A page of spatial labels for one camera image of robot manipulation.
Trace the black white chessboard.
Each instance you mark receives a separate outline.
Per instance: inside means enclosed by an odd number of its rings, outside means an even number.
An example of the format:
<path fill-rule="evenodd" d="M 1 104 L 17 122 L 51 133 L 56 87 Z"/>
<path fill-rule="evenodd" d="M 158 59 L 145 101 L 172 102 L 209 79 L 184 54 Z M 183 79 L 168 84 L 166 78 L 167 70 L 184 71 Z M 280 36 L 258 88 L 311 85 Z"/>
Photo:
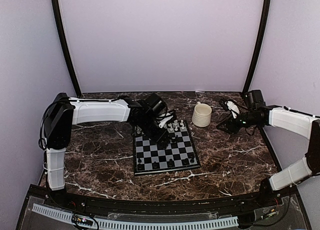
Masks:
<path fill-rule="evenodd" d="M 166 149 L 160 149 L 141 131 L 132 137 L 135 176 L 185 171 L 201 167 L 188 123 L 184 120 L 176 120 L 165 125 L 164 128 L 168 130 L 169 136 L 178 136 L 177 142 L 169 144 Z M 189 164 L 183 165 L 183 159 L 188 159 Z M 168 166 L 170 160 L 174 161 L 174 165 L 171 167 Z M 157 169 L 153 168 L 154 162 L 157 162 Z M 144 165 L 144 170 L 138 170 L 138 164 Z"/>

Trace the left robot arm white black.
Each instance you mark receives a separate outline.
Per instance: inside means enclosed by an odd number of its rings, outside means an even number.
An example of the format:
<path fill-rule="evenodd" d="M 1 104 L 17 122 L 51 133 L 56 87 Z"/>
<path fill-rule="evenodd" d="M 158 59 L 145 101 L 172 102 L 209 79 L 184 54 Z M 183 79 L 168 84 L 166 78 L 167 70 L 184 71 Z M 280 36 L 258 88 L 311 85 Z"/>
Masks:
<path fill-rule="evenodd" d="M 51 200 L 60 208 L 71 203 L 65 188 L 65 152 L 71 141 L 72 128 L 83 123 L 117 122 L 139 128 L 157 145 L 170 142 L 165 124 L 176 118 L 156 93 L 146 99 L 120 95 L 114 99 L 84 99 L 59 93 L 45 110 L 40 124 L 38 146 L 45 151 L 46 183 L 53 192 Z"/>

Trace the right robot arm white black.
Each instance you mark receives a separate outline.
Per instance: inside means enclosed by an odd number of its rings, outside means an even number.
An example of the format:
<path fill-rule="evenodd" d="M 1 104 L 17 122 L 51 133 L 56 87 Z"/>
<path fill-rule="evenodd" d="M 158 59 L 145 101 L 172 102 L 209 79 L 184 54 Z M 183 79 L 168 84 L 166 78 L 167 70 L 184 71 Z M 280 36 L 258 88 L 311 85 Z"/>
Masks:
<path fill-rule="evenodd" d="M 267 137 L 275 148 L 283 168 L 267 179 L 267 186 L 255 195 L 255 203 L 266 207 L 275 198 L 274 191 L 320 174 L 320 118 L 290 108 L 271 105 L 253 109 L 241 107 L 232 101 L 221 103 L 229 112 L 217 129 L 237 134 L 240 129 L 267 127 Z"/>

